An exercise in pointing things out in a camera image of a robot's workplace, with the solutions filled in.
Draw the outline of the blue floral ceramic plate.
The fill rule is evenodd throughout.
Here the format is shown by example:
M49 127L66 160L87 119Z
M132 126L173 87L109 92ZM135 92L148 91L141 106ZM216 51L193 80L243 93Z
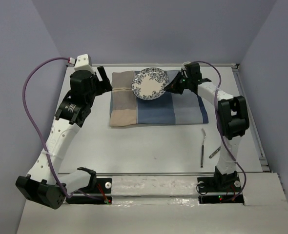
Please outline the blue floral ceramic plate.
M167 85L169 85L167 72L157 67L149 67L135 72L131 90L139 99L155 100L165 93L164 88Z

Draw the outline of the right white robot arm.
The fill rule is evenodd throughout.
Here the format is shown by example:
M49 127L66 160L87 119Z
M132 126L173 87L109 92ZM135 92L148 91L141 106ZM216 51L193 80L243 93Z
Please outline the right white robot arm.
M182 94L190 90L197 96L207 100L214 107L217 130L221 138L220 156L213 176L200 177L197 192L227 193L232 191L239 195L245 183L241 183L237 169L242 166L237 162L239 144L249 128L247 102L243 96L234 96L221 90L220 85L204 78L201 74L200 62L185 62L173 81L164 91Z

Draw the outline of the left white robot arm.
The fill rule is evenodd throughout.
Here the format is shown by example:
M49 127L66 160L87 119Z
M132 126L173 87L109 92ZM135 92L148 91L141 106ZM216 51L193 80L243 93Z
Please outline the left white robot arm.
M38 159L26 176L16 180L16 187L26 199L58 209L75 192L82 189L89 193L95 189L97 174L92 169L79 167L62 177L57 173L72 140L90 115L95 97L112 91L104 67L97 70L76 70L70 75L70 90L57 108Z

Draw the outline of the silver fork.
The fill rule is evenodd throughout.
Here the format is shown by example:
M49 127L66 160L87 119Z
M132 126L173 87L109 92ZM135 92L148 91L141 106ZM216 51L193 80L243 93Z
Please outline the silver fork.
M206 140L206 132L204 128L202 128L202 133L203 133L203 142L201 146L201 161L200 161L201 168L203 168L204 166L204 151L205 151L205 140Z

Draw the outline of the blue beige checked cloth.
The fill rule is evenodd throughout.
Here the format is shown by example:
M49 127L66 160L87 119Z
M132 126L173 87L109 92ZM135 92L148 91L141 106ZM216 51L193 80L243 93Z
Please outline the blue beige checked cloth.
M139 71L112 73L110 127L209 123L202 98L190 90L184 90L181 95L166 92L155 100L136 97L131 90L131 82L138 73Z

